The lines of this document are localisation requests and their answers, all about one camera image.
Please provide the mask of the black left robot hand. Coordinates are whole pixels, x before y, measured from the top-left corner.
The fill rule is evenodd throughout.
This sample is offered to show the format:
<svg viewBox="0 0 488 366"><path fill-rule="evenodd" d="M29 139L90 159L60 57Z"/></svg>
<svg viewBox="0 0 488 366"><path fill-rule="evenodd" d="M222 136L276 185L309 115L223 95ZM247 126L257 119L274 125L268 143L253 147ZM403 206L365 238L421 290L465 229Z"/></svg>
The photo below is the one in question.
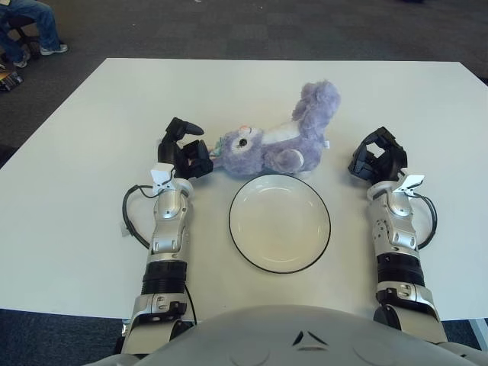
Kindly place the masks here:
<svg viewBox="0 0 488 366"><path fill-rule="evenodd" d="M204 131L197 125L173 117L158 146L158 162L172 164L176 178L200 178L214 170L214 163L203 140L194 140L180 147L185 135L201 136Z"/></svg>

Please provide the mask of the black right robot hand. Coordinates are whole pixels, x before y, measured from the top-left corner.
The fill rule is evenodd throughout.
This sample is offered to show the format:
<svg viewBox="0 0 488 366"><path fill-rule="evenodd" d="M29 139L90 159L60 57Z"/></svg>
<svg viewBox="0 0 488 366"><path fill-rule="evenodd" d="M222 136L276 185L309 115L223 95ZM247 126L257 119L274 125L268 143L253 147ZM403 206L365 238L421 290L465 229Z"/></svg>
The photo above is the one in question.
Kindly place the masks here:
<svg viewBox="0 0 488 366"><path fill-rule="evenodd" d="M381 148L383 152L375 156L368 150L371 144ZM381 181L398 181L398 174L406 167L406 151L386 127L380 127L361 141L353 152L348 171L375 185Z"/></svg>

